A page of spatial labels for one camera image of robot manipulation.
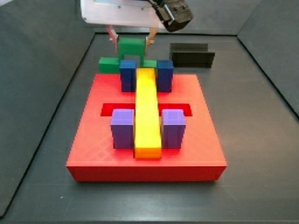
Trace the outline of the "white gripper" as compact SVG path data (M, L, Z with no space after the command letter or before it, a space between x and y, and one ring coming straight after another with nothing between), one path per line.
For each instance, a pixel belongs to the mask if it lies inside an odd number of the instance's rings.
M154 43L157 28L162 23L154 14L154 9L146 1L140 0L80 0L80 12L88 24L106 25L109 41L117 53L117 33L113 25L148 27L144 55Z

